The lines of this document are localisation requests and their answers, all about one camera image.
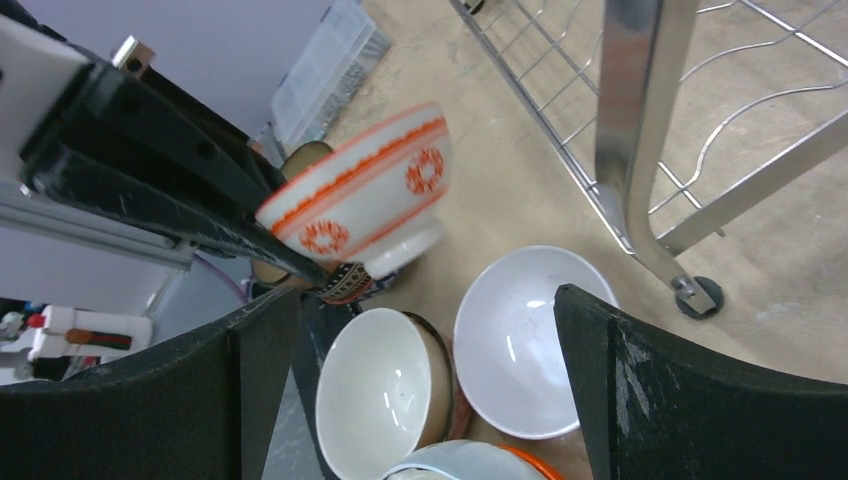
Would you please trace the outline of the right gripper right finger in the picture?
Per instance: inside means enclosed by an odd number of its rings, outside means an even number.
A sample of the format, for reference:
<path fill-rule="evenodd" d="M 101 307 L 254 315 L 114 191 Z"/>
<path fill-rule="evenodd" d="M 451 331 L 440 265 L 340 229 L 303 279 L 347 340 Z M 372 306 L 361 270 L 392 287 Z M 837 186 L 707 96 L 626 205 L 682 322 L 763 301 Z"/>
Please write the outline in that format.
<path fill-rule="evenodd" d="M 843 479 L 847 388 L 705 348 L 578 286 L 554 316 L 597 479 Z"/>

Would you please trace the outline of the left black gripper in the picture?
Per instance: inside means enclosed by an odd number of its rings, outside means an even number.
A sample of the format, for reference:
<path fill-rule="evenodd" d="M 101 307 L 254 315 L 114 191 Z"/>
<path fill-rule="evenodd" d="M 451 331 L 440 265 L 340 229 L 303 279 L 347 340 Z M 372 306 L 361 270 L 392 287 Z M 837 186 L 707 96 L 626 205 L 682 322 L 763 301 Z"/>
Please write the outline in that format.
<path fill-rule="evenodd" d="M 270 191 L 255 153 L 219 145 L 150 78 L 47 33 L 18 2 L 2 2 L 2 181 L 324 282 L 324 268 L 257 222 Z"/>

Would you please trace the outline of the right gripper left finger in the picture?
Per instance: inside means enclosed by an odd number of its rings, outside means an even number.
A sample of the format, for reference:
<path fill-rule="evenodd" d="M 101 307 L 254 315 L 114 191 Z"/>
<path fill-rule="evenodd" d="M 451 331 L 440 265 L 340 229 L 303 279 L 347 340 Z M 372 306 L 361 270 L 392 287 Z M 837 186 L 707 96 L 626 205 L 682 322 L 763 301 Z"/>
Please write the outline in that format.
<path fill-rule="evenodd" d="M 5 479 L 258 479 L 300 323 L 274 290 L 62 382 L 1 389 Z"/>

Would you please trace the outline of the orange patterned bowl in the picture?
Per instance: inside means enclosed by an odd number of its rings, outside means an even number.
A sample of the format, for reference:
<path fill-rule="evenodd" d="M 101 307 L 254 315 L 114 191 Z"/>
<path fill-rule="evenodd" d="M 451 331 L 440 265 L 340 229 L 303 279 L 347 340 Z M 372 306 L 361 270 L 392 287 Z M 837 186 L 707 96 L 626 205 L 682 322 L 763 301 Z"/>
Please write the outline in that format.
<path fill-rule="evenodd" d="M 383 278 L 445 236 L 436 209 L 449 190 L 453 158 L 443 110 L 426 102 L 370 127 L 296 175 L 255 218 L 309 259 L 359 263 Z"/>

